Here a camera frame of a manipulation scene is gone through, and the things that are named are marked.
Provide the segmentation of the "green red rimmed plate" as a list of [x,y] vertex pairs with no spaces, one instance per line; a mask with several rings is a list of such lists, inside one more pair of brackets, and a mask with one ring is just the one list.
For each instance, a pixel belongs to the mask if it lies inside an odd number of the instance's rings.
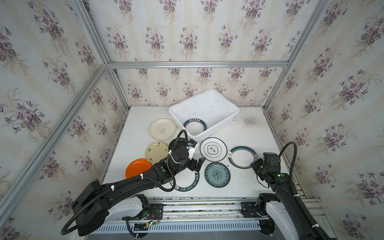
[[192,136],[199,135],[207,130],[206,123],[203,120],[197,118],[186,120],[183,124],[183,127]]
[[256,151],[249,146],[235,146],[228,152],[228,160],[238,169],[250,169],[251,164],[258,159]]

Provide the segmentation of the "cream bear plate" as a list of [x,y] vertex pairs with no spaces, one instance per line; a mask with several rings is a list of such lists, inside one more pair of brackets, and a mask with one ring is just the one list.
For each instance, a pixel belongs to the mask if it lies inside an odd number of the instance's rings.
[[177,130],[177,125],[171,119],[155,120],[149,127],[149,134],[155,140],[165,141],[174,136]]

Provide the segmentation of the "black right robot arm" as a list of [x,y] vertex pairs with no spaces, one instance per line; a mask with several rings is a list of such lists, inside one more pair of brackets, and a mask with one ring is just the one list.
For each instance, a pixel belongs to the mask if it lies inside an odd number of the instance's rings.
[[[281,172],[281,156],[288,146],[294,148],[289,173]],[[280,231],[293,240],[331,240],[326,231],[317,223],[303,200],[300,198],[293,181],[294,164],[297,158],[297,144],[288,142],[277,155],[263,153],[263,157],[252,162],[251,167],[257,180],[267,183],[272,194],[259,194],[255,211],[261,217],[269,217]]]

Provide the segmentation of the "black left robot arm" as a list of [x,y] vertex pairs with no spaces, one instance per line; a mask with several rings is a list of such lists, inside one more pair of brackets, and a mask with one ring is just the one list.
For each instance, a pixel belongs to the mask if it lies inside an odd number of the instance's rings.
[[199,172],[205,158],[194,159],[197,141],[184,138],[184,146],[176,144],[166,157],[155,163],[150,169],[133,177],[109,184],[94,181],[73,201],[74,215],[61,229],[61,235],[77,231],[80,237],[86,236],[103,225],[109,210],[138,193],[159,188],[164,192],[176,189],[175,176],[185,169]]

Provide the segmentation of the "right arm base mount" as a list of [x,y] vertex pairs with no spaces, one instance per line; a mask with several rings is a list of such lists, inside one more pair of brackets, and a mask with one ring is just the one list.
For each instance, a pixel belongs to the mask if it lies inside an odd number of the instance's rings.
[[267,218],[259,221],[260,232],[265,236],[272,235],[276,230],[276,224],[266,210],[269,202],[280,202],[280,199],[276,194],[262,193],[256,201],[241,202],[241,214],[244,218]]

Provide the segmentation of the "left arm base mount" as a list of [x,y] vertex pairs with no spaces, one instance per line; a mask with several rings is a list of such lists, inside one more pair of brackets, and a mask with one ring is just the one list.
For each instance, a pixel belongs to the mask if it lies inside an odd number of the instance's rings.
[[[140,233],[140,231],[148,231],[151,226],[158,225],[163,219],[164,204],[150,204],[144,195],[136,195],[132,198],[139,202],[139,209],[136,214],[129,214],[122,217],[125,221],[127,229],[135,240],[142,240],[148,233]],[[131,226],[130,221],[145,220],[143,224],[134,224]]]

